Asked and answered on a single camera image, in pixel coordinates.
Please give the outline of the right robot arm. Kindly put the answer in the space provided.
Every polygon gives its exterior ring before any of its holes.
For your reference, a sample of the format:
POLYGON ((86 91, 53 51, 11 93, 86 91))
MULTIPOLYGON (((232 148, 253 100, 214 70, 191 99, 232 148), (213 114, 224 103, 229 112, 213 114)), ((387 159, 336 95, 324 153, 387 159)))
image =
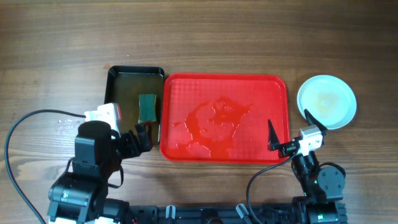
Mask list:
POLYGON ((300 183, 303 197, 294 197, 292 203, 272 205, 264 210, 274 223, 347 223, 343 189, 346 172, 333 163, 319 163, 315 151, 324 145, 328 129, 312 114, 304 111, 308 126, 290 142, 281 143, 271 121, 269 126, 269 150, 277 151, 282 159, 291 159, 294 176, 300 183))

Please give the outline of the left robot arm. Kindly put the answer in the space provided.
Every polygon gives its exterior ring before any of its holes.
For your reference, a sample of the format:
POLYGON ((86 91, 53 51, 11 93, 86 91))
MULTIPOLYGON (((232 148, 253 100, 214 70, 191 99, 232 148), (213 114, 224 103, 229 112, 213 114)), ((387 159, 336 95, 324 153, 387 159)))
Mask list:
POLYGON ((118 133, 104 121, 88 121, 78 128, 75 155, 49 190, 50 223, 93 223, 103 217, 113 223, 134 223, 129 202, 108 198, 115 172, 122 161, 139 157, 153 147, 152 129, 137 124, 135 130, 118 133))

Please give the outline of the white plate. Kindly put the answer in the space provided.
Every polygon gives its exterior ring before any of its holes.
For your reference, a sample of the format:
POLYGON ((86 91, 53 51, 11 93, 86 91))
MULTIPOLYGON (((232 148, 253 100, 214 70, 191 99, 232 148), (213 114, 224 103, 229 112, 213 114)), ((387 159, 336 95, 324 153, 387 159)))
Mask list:
POLYGON ((343 80, 331 75, 317 75, 305 81, 297 92, 301 115, 308 110, 327 129, 340 129, 355 117, 357 101, 353 90, 343 80))

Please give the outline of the red plastic tray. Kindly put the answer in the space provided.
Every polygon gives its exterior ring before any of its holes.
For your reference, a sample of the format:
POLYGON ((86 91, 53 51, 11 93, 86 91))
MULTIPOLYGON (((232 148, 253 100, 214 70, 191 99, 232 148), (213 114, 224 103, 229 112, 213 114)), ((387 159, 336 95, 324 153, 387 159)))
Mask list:
POLYGON ((164 84, 160 152, 174 162, 277 164, 269 123, 289 141, 287 87, 278 76, 174 73, 164 84))

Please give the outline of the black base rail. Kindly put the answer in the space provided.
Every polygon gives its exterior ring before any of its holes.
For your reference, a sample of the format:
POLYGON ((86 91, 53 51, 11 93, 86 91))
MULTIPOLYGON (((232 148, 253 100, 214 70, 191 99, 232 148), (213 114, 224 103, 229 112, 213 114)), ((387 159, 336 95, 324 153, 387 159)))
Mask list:
POLYGON ((138 224, 207 224, 207 223, 273 223, 273 224, 348 224, 345 204, 297 203, 263 204, 253 207, 167 207, 131 206, 132 222, 138 224))

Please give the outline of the black water tray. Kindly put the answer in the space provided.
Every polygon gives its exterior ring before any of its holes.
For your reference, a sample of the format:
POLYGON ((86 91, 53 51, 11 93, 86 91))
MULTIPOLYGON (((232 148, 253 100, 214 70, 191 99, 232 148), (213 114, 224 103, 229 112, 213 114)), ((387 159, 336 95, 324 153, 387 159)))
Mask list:
POLYGON ((119 131, 133 130, 139 124, 139 95, 156 95, 156 122, 152 124, 152 140, 156 146, 160 139, 162 100, 165 72, 160 67, 115 65, 108 70, 104 103, 117 103, 122 120, 119 131))

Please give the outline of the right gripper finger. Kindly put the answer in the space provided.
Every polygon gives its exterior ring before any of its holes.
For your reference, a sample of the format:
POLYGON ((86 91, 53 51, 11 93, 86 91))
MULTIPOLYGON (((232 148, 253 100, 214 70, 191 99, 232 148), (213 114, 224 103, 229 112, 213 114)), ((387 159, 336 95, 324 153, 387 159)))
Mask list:
POLYGON ((323 124, 321 124, 321 122, 319 122, 316 118, 314 118, 313 115, 309 112, 309 110, 304 109, 304 114, 307 124, 309 126, 316 125, 322 134, 327 133, 327 128, 323 124))
POLYGON ((268 128, 269 128, 268 150, 269 151, 279 150, 280 148, 279 138, 277 137, 276 131, 270 119, 268 120, 268 128))

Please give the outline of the green sponge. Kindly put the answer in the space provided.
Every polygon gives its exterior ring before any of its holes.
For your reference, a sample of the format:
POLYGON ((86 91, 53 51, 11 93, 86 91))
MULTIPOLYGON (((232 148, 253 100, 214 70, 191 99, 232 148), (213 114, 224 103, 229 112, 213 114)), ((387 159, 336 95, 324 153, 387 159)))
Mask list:
POLYGON ((156 95, 139 95, 139 123, 156 122, 156 95))

